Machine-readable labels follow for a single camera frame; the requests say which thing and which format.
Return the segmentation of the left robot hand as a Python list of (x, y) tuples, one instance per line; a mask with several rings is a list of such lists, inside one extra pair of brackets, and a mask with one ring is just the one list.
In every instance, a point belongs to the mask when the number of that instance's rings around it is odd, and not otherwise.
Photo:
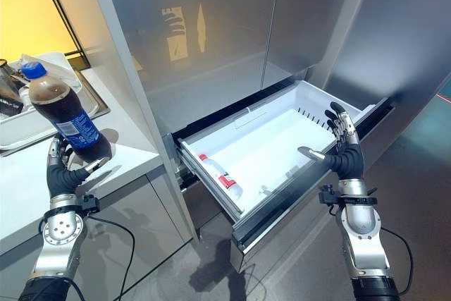
[(70, 170), (68, 162), (73, 149), (68, 141), (56, 133), (49, 146), (47, 154), (47, 187), (50, 198), (63, 194), (75, 194), (81, 185), (93, 172), (111, 160), (112, 155), (102, 155), (79, 169)]

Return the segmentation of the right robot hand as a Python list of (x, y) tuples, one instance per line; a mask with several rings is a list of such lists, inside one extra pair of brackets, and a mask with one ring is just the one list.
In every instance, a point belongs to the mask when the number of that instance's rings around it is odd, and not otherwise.
[(348, 112), (339, 103), (331, 102), (330, 108), (332, 111), (325, 110), (325, 115), (335, 136), (335, 153), (324, 154), (305, 146), (297, 150), (311, 160), (322, 163), (336, 173), (340, 180), (360, 180), (364, 172), (364, 155), (357, 129)]

